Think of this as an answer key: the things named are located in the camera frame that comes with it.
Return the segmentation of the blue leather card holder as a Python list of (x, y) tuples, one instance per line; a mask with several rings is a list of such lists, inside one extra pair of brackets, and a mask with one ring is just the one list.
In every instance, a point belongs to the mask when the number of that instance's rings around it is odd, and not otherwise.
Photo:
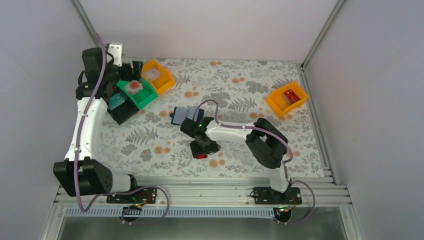
[(196, 112), (195, 110), (195, 107), (174, 107), (173, 112), (169, 115), (171, 117), (170, 124), (180, 126), (186, 118), (189, 118), (197, 123), (200, 122), (204, 117), (205, 111), (201, 108)]

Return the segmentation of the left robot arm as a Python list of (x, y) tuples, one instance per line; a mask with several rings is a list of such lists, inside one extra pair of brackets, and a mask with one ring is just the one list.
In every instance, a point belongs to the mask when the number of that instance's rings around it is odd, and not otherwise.
[(77, 119), (70, 147), (64, 157), (53, 165), (53, 174), (65, 192), (75, 197), (76, 189), (82, 196), (127, 192), (135, 187), (131, 174), (114, 173), (100, 163), (100, 128), (106, 113), (122, 124), (138, 108), (133, 100), (113, 106), (124, 94), (118, 83), (129, 83), (140, 78), (143, 63), (123, 63), (124, 46), (111, 42), (106, 50), (100, 47), (82, 51), (84, 70), (78, 76), (75, 90)]

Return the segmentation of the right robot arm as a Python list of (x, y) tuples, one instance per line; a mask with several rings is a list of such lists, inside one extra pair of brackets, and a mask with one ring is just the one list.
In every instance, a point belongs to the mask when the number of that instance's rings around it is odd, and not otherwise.
[(217, 153), (221, 149), (219, 141), (244, 144), (266, 168), (273, 191), (283, 194), (292, 185), (287, 163), (293, 159), (293, 151), (287, 138), (264, 118), (251, 123), (219, 122), (213, 117), (197, 122), (186, 118), (180, 131), (193, 139), (190, 149), (194, 158)]

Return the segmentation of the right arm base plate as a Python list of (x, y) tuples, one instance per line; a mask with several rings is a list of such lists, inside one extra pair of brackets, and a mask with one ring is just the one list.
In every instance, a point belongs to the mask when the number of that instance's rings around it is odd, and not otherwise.
[(289, 187), (284, 193), (270, 187), (254, 187), (249, 196), (255, 205), (301, 205), (302, 195), (298, 187)]

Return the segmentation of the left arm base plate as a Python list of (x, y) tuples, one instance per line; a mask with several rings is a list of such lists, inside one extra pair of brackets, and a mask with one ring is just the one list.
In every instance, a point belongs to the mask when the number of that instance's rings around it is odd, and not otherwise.
[(115, 194), (107, 196), (108, 204), (155, 204), (158, 189), (155, 187), (147, 187), (132, 194)]

